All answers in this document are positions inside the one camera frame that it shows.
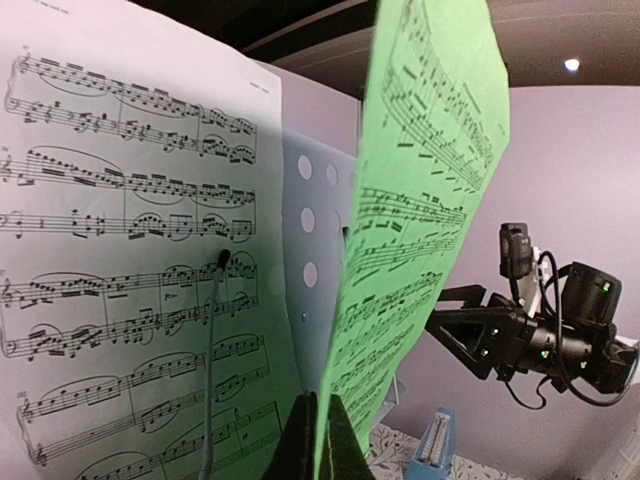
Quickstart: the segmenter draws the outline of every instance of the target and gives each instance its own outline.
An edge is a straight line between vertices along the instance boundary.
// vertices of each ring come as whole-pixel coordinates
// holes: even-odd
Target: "ceiling light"
[[[570,58],[564,62],[564,68],[566,68],[569,73],[576,73],[578,68],[580,68],[580,60],[577,58]]]

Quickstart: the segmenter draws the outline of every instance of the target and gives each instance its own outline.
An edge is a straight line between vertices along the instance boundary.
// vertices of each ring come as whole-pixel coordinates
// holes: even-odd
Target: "white wall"
[[[498,229],[527,222],[534,244],[560,265],[581,261],[622,280],[615,323],[620,334],[640,338],[640,88],[514,89],[511,104],[511,144],[448,285],[481,283],[508,295],[498,274]],[[419,436],[437,407],[451,407],[460,455],[530,479],[565,478],[586,471],[640,411],[638,389],[602,409],[547,385],[548,407],[530,412],[494,376],[477,380],[425,333],[399,368],[408,390],[385,423]],[[535,403],[539,380],[530,373],[512,385]]]

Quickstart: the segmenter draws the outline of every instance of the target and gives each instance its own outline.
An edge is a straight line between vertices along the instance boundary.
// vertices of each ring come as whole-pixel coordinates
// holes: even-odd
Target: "sheet music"
[[[507,77],[484,0],[386,0],[377,18],[318,417],[323,435],[338,394],[365,450],[509,139]]]
[[[300,393],[279,79],[99,0],[0,1],[0,77],[3,478],[197,479],[206,368],[212,478],[259,478]]]

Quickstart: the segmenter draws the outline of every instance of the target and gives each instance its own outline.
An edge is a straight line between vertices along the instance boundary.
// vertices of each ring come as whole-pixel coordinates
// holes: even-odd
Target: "green sheet music page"
[[[368,447],[509,142],[507,72],[485,1],[381,0],[364,109],[318,447],[332,393]]]

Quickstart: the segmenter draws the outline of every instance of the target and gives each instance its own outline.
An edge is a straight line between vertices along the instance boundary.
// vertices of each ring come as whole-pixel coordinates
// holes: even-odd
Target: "cable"
[[[213,272],[213,287],[211,289],[211,301],[209,306],[209,325],[207,330],[207,351],[204,360],[205,382],[204,382],[204,441],[202,442],[202,466],[198,480],[209,480],[213,467],[213,444],[211,443],[211,390],[213,386],[213,317],[216,306],[216,297],[222,274],[227,268],[227,262],[231,257],[231,252],[224,249],[218,256],[216,269]]]
[[[552,279],[553,279],[553,296],[556,301],[556,358],[558,359],[558,365],[560,366],[560,375],[562,377],[562,381],[565,386],[569,389],[571,393],[573,393],[576,397],[578,397],[583,402],[588,403],[589,405],[593,405],[594,407],[610,407],[611,405],[615,405],[626,395],[629,387],[631,387],[631,382],[633,377],[635,376],[636,370],[638,369],[638,356],[640,355],[640,342],[636,344],[636,358],[633,362],[633,367],[629,372],[629,376],[627,377],[627,381],[625,383],[622,391],[611,400],[595,400],[576,387],[574,387],[571,383],[571,379],[567,374],[567,370],[565,369],[563,360],[562,360],[562,298],[560,296],[560,275],[558,273],[558,265],[556,264],[556,259],[553,254],[549,251],[543,252],[540,255],[540,259],[538,263],[542,263],[545,257],[549,258],[549,263],[551,263],[551,271],[552,271]]]
[[[513,388],[511,387],[509,382],[504,382],[504,384],[506,385],[507,390],[509,390],[509,393],[511,394],[511,396],[513,397],[513,399],[516,401],[518,405],[520,405],[521,407],[527,408],[529,410],[542,410],[544,407],[547,406],[547,399],[544,398],[544,395],[542,395],[542,393],[540,393],[540,387],[542,387],[542,385],[547,383],[549,380],[551,380],[551,377],[549,375],[546,375],[542,380],[540,380],[540,382],[538,383],[538,386],[536,387],[536,395],[538,395],[542,399],[542,404],[538,407],[532,407],[531,405],[527,405],[526,403],[524,403],[522,400],[518,398],[518,396],[516,395],[516,392],[513,391]]]

